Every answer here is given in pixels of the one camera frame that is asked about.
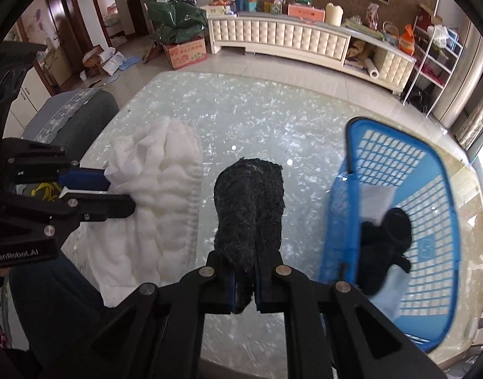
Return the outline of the grey upholstered chair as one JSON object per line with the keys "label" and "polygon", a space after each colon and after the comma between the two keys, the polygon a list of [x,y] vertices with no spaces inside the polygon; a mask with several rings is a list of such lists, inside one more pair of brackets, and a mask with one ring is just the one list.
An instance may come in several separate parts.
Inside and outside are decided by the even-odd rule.
{"label": "grey upholstered chair", "polygon": [[79,161],[118,112],[114,96],[98,88],[60,93],[47,99],[21,137],[60,146]]}

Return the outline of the white metal shelf rack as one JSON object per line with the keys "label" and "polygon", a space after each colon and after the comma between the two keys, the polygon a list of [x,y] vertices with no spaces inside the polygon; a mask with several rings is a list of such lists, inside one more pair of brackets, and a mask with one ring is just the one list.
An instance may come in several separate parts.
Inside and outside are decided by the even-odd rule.
{"label": "white metal shelf rack", "polygon": [[415,64],[401,100],[429,117],[451,82],[464,45],[454,29],[442,25],[423,28],[415,19],[413,31]]}

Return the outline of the red printed cardboard box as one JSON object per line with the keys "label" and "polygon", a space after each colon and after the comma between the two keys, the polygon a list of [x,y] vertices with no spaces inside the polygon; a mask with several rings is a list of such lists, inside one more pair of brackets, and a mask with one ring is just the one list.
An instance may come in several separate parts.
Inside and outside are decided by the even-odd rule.
{"label": "red printed cardboard box", "polygon": [[186,43],[162,45],[162,47],[173,70],[183,69],[207,59],[206,43],[202,37],[196,37]]}

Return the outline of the black scouring pad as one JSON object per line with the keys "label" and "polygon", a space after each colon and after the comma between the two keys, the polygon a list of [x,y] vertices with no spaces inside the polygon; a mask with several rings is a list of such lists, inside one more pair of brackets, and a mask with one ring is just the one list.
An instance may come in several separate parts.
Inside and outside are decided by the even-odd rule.
{"label": "black scouring pad", "polygon": [[214,250],[234,268],[235,314],[243,313],[252,301],[257,246],[277,250],[282,243],[282,170],[277,163],[241,158],[224,169],[214,185]]}

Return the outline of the white paper roll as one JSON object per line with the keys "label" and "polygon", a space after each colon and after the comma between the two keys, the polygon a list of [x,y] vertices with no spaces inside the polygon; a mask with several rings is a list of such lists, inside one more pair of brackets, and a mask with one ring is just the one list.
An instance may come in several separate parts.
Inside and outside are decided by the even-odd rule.
{"label": "white paper roll", "polygon": [[379,78],[379,70],[374,65],[373,61],[370,58],[366,58],[364,60],[364,64],[365,64],[365,67],[367,69],[368,75],[375,80],[378,79]]}

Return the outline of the orange bag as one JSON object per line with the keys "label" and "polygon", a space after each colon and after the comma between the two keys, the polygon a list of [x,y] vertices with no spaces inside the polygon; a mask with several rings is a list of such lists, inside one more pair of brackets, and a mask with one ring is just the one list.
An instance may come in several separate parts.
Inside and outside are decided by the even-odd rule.
{"label": "orange bag", "polygon": [[407,24],[404,28],[404,33],[400,36],[398,40],[398,48],[405,54],[412,56],[414,55],[414,46],[414,29],[411,24]]}

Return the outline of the cream plastic jug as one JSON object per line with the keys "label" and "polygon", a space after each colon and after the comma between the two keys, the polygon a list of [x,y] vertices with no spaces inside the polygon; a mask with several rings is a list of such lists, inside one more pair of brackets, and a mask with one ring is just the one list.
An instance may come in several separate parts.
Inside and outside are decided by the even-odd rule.
{"label": "cream plastic jug", "polygon": [[325,6],[325,22],[334,27],[340,27],[343,20],[343,8],[340,5],[328,3]]}

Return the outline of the light blue cloth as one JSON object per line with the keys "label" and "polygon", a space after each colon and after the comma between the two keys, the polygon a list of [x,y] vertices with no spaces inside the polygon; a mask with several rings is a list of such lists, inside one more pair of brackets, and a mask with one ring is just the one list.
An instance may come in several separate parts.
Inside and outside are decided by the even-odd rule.
{"label": "light blue cloth", "polygon": [[408,290],[409,282],[410,274],[399,265],[392,264],[380,290],[368,299],[388,319],[394,321],[399,317],[400,304]]}

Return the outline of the pink drawer box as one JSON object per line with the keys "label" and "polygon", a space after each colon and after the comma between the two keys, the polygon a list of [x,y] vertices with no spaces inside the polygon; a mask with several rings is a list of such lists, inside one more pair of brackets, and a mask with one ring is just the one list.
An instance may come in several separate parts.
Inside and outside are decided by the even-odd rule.
{"label": "pink drawer box", "polygon": [[311,5],[292,3],[288,5],[287,15],[309,21],[324,21],[325,11]]}

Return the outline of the grey white felt cloth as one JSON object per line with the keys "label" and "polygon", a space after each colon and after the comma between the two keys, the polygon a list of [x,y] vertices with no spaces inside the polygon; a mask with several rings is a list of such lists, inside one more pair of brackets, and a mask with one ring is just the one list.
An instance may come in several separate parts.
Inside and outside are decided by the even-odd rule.
{"label": "grey white felt cloth", "polygon": [[380,225],[386,212],[392,207],[395,187],[360,186],[360,218],[362,221]]}

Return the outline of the white fluffy towel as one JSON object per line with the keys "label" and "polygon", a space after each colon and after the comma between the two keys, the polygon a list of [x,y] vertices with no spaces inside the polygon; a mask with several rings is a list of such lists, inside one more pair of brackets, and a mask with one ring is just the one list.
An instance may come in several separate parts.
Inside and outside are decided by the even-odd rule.
{"label": "white fluffy towel", "polygon": [[87,259],[105,306],[146,282],[175,283],[194,267],[202,163],[194,126],[170,117],[112,141],[109,192],[127,194],[135,209],[86,226]]}

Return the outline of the blue plastic laundry basket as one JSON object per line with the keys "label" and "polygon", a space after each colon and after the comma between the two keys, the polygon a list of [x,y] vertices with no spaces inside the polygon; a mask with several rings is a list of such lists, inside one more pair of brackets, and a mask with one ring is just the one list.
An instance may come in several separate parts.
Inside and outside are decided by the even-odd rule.
{"label": "blue plastic laundry basket", "polygon": [[356,285],[424,352],[456,312],[460,235],[448,176],[424,141],[365,117],[345,128],[318,278]]}

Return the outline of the cream tufted tv cabinet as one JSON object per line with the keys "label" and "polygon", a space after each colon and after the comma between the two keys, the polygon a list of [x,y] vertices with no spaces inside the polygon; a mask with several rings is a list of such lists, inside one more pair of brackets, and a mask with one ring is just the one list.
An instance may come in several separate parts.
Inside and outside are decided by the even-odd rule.
{"label": "cream tufted tv cabinet", "polygon": [[[212,54],[224,47],[310,63],[372,82],[395,94],[403,92],[415,59],[396,47],[347,27],[300,20],[287,15],[243,13],[208,19]],[[379,78],[368,73],[370,58]]]}

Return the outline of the green plastic bag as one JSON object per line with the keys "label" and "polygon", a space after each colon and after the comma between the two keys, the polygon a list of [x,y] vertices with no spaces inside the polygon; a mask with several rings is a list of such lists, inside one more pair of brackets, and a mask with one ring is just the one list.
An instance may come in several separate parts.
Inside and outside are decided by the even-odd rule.
{"label": "green plastic bag", "polygon": [[152,39],[162,45],[187,43],[208,27],[206,12],[183,0],[150,2],[147,14],[154,25]]}

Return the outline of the beige curtain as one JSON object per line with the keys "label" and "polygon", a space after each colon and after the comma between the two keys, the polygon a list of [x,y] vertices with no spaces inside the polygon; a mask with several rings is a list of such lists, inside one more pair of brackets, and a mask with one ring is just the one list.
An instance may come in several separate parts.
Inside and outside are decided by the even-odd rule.
{"label": "beige curtain", "polygon": [[459,145],[464,149],[468,150],[476,138],[480,135],[483,129],[483,98],[476,106],[474,111],[468,116],[466,122],[463,123],[458,133],[456,134],[456,139]]}

